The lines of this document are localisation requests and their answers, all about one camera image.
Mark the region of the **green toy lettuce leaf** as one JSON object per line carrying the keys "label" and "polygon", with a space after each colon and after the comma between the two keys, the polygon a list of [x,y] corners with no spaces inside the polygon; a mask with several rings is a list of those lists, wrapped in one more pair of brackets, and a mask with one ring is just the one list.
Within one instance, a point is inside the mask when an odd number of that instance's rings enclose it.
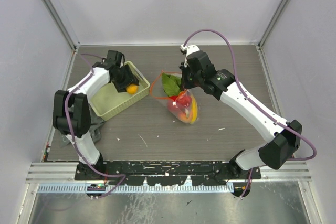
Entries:
{"label": "green toy lettuce leaf", "polygon": [[182,91],[181,89],[181,77],[174,74],[162,73],[161,82],[163,91],[168,97],[178,96]]}

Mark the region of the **red toy pepper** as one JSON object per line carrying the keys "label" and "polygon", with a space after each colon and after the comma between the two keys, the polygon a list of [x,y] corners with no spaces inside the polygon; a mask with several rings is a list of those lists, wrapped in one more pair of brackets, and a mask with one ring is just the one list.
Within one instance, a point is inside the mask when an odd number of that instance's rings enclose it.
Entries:
{"label": "red toy pepper", "polygon": [[192,104],[193,99],[189,91],[182,91],[178,94],[175,101],[178,106],[189,107]]}

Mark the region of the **red toy apple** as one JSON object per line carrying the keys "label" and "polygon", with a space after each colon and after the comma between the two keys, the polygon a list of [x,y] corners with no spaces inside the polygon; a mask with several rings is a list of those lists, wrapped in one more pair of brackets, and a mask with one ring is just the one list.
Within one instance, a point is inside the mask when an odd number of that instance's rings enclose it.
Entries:
{"label": "red toy apple", "polygon": [[180,108],[177,106],[176,101],[169,100],[167,102],[167,109],[172,113],[172,114],[179,114],[181,112]]}

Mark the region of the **yellow toy banana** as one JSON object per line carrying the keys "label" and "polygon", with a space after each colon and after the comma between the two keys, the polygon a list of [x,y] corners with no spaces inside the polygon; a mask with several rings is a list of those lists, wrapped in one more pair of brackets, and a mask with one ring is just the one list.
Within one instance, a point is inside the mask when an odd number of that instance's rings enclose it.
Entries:
{"label": "yellow toy banana", "polygon": [[195,98],[192,98],[192,114],[190,124],[194,124],[198,118],[198,106]]}

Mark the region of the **small orange toy fruit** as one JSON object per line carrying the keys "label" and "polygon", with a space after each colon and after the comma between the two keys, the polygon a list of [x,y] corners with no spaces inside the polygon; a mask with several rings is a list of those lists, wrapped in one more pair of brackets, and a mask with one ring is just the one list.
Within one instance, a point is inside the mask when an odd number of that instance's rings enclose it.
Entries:
{"label": "small orange toy fruit", "polygon": [[136,94],[138,91],[139,86],[136,84],[130,84],[129,86],[126,87],[126,92],[128,94]]}

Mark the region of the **clear zip bag orange zipper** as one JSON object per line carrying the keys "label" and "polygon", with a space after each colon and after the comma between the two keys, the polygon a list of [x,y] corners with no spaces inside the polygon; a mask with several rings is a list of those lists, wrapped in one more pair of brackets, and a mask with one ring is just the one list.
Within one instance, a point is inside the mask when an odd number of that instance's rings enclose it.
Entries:
{"label": "clear zip bag orange zipper", "polygon": [[[167,74],[174,74],[177,76],[181,77],[182,80],[182,75],[178,72],[169,72],[169,71],[164,71],[162,70],[159,74],[159,76],[154,80],[154,82],[151,84],[150,87],[150,95],[156,99],[157,101],[159,101],[165,108],[167,108],[167,102],[171,99],[173,101],[176,100],[177,96],[174,97],[168,97],[164,91],[163,91],[163,86],[162,86],[162,82],[161,82],[161,75],[162,73],[167,73]],[[189,91],[190,94],[192,95],[192,98],[195,98],[193,93],[191,92],[191,90],[189,89],[184,89],[181,85],[181,89],[182,91]],[[181,110],[180,113],[185,113],[186,115],[192,114],[192,105],[190,105],[189,107],[183,107],[183,106],[178,106]]]}

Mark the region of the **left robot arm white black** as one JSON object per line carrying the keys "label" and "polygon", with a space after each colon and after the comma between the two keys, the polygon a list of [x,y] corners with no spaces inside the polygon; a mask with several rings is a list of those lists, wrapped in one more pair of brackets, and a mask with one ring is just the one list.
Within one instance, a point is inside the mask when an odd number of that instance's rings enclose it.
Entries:
{"label": "left robot arm white black", "polygon": [[89,132],[89,102],[100,88],[110,83],[118,93],[133,95],[139,88],[139,80],[125,64],[124,54],[115,50],[109,50],[106,57],[90,66],[89,73],[73,87],[58,90],[54,95],[53,127],[71,142],[84,171],[93,180],[118,177],[106,174],[102,154]]}

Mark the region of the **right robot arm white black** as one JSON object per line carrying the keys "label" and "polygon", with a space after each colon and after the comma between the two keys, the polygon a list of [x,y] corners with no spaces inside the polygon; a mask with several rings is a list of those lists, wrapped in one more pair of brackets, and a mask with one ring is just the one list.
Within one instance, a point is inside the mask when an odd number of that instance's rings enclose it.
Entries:
{"label": "right robot arm white black", "polygon": [[206,94],[230,106],[247,120],[261,135],[265,143],[261,146],[242,150],[230,161],[233,177],[241,179],[254,167],[268,166],[279,169],[299,148],[302,125],[293,120],[274,114],[259,101],[251,103],[253,96],[248,93],[235,76],[226,69],[216,70],[206,52],[198,47],[185,49],[185,60],[180,65],[182,85],[187,88],[200,87]]}

